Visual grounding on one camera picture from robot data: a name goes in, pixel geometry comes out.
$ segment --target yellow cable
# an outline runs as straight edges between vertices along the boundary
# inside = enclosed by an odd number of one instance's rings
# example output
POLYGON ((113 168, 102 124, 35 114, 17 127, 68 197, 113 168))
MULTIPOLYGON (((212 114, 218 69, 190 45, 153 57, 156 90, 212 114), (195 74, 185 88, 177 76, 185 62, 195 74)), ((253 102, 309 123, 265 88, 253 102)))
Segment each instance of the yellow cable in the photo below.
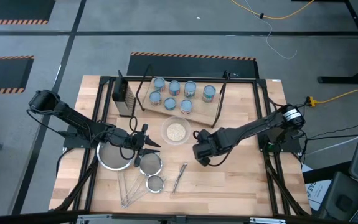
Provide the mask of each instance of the yellow cable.
MULTIPOLYGON (((240 5, 239 3, 236 3, 234 0, 231 0, 231 1, 232 1, 234 4, 240 6, 241 8, 246 9, 248 12, 252 12, 252 13, 254 13, 255 15, 260 16, 259 13, 254 12, 254 11, 250 10, 249 8, 243 6, 243 5, 240 5)), ((309 3, 307 3, 305 6, 303 6, 302 8, 298 9, 298 10, 295 11, 294 13, 291 13, 291 14, 289 14, 289 15, 287 15, 287 16, 284 16, 284 17, 263 16, 263 18, 267 18, 267 19, 277 19, 277 20, 278 20, 278 19, 286 19, 286 18, 289 18, 289 17, 291 17, 291 16, 297 14, 298 12, 302 11, 303 9, 305 9, 306 7, 308 7, 308 6, 309 6, 311 3, 313 3, 314 1, 315 1, 315 0, 311 0, 311 1, 310 1, 309 3)))
POLYGON ((314 104, 321 104, 321 103, 328 103, 328 102, 330 102, 330 101, 332 101, 332 100, 336 100, 336 99, 338 99, 338 98, 340 98, 340 97, 343 97, 343 96, 346 96, 346 95, 349 95, 349 94, 351 94, 351 93, 355 93, 355 92, 357 92, 358 91, 358 89, 356 89, 356 90, 352 90, 352 91, 349 91, 349 92, 347 92, 347 93, 344 93, 344 94, 342 94, 342 95, 339 95, 339 96, 335 96, 334 98, 331 98, 331 99, 329 99, 329 100, 324 100, 324 101, 318 101, 318 100, 313 100, 313 103, 314 104))

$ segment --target tin can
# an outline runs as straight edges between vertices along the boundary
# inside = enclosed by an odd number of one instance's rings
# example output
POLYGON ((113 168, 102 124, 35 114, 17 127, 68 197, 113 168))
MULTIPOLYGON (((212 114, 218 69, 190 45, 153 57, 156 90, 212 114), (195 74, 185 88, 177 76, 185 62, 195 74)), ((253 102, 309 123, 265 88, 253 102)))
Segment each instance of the tin can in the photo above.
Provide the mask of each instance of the tin can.
POLYGON ((172 96, 180 94, 180 83, 178 81, 171 81, 169 84, 169 93, 172 96))
POLYGON ((176 100, 172 97, 169 97, 165 100, 164 105, 167 110, 173 110, 176 107, 176 100))
POLYGON ((195 91, 197 89, 197 84, 193 81, 187 81, 184 85, 184 96, 187 98, 193 98, 195 96, 195 91))
POLYGON ((153 106, 160 105, 162 102, 161 93, 158 91, 153 91, 149 94, 149 100, 153 106))
POLYGON ((155 91, 164 91, 165 90, 165 79, 158 77, 154 79, 154 89, 155 91))
POLYGON ((202 100, 204 102, 210 103, 214 99, 215 94, 216 94, 215 87, 211 85, 207 85, 204 88, 204 94, 202 95, 202 100))
POLYGON ((189 114, 192 110, 192 103, 190 100, 183 100, 180 104, 180 111, 183 114, 189 114))

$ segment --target wooden table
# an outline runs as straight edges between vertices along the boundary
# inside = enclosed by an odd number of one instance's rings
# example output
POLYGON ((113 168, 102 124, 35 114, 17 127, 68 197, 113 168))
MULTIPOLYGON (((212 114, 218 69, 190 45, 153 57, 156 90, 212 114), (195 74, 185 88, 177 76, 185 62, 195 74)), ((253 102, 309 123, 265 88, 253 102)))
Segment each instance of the wooden table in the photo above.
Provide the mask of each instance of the wooden table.
MULTIPOLYGON (((100 76, 85 75, 79 89, 75 109, 91 118, 93 105, 97 95, 100 76)), ((139 82, 130 82, 133 91, 138 89, 139 82)), ((268 94, 279 104, 285 104, 283 87, 279 80, 267 80, 268 94)), ((139 97, 145 95, 142 88, 139 97)), ((104 102, 104 88, 101 102, 104 102)), ((265 109, 261 98, 263 115, 265 109)), ((101 118, 102 105, 98 114, 101 118)), ((148 123, 150 138, 160 144, 163 170, 160 176, 166 178, 165 188, 160 194, 147 194, 130 207, 120 206, 120 193, 117 173, 98 166, 97 179, 93 192, 91 212, 97 213, 148 213, 148 214, 186 214, 186 215, 266 215, 271 216, 270 199, 266 180, 263 155, 258 150, 257 137, 243 140, 228 159, 219 167, 202 167, 195 159, 192 145, 196 140, 192 137, 180 146, 172 146, 161 137, 160 127, 169 116, 152 111, 141 111, 136 107, 138 129, 148 123), (172 194, 174 181, 184 162, 188 162, 176 194, 172 194)), ((210 132, 220 127, 239 127, 257 119, 255 100, 251 84, 228 83, 225 92, 222 112, 216 128, 210 129, 204 124, 190 121, 191 131, 207 129, 210 132)), ((111 100, 107 123, 130 131, 128 118, 120 118, 114 102, 111 100)), ((50 208, 60 205, 78 181, 83 149, 74 149, 68 153, 60 164, 59 173, 50 201, 50 208)), ((212 163, 221 161, 222 157, 213 157, 212 163)), ((281 163, 285 183, 292 196, 307 212, 310 212, 304 180, 299 161, 289 153, 281 154, 281 163)), ((131 185, 138 176, 138 169, 131 166, 126 171, 126 184, 131 185)), ((280 191, 275 187, 278 208, 283 213, 280 191)), ((84 186, 80 208, 84 207, 87 185, 84 186)))

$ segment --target black floor mat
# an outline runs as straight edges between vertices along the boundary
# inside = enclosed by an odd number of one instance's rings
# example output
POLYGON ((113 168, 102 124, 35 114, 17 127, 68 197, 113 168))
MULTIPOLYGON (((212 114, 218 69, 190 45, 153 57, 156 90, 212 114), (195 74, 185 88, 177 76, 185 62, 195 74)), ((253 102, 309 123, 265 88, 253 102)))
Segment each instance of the black floor mat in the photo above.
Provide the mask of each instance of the black floor mat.
POLYGON ((47 24, 55 0, 0 0, 0 25, 47 24))
POLYGON ((0 57, 0 94, 22 93, 33 63, 34 56, 0 57))
POLYGON ((143 76, 148 65, 153 66, 155 76, 162 77, 223 77, 259 78, 256 59, 215 55, 162 54, 133 52, 130 55, 129 76, 143 76))

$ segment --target gray floor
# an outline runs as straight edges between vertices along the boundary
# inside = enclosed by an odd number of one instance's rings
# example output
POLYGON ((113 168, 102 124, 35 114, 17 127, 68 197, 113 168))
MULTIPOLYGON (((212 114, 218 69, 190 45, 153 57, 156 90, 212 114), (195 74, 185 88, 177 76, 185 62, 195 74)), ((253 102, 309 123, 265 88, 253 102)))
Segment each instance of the gray floor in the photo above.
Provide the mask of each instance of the gray floor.
MULTIPOLYGON (((0 26, 0 30, 70 30, 79 3, 79 0, 57 0, 46 26, 0 26)), ((283 16, 304 5, 304 2, 274 0, 249 0, 249 3, 254 10, 269 16, 283 16)), ((358 1, 352 3, 358 13, 358 1)), ((336 3, 316 2, 296 17, 269 22, 277 31, 356 30, 345 5, 336 3)), ((93 0, 87 1, 79 30, 255 31, 268 30, 268 26, 229 0, 93 0)), ((20 95, 0 95, 0 142, 4 144, 0 151, 0 215, 10 212, 39 128, 25 113, 27 103, 36 90, 52 88, 67 39, 0 37, 0 56, 35 55, 26 91, 20 95)), ((82 75, 116 75, 118 69, 126 73, 131 52, 255 57, 260 76, 281 79, 286 99, 291 103, 303 102, 308 95, 325 100, 358 88, 358 85, 319 85, 316 81, 320 75, 350 76, 358 72, 358 37, 270 37, 270 44, 283 55, 292 55, 296 50, 298 53, 294 59, 283 59, 266 45, 265 37, 76 37, 59 94, 73 106, 82 75)), ((307 108, 306 122, 304 130, 308 136, 358 124, 358 93, 307 108)), ((56 119, 50 125, 56 129, 67 127, 56 119)), ((357 134, 358 129, 343 133, 357 134)), ((338 141, 311 142, 308 152, 338 141)), ((62 142, 61 137, 47 132, 22 212, 47 210, 62 142)), ((318 168, 349 160, 354 146, 355 142, 312 155, 306 164, 318 168)))

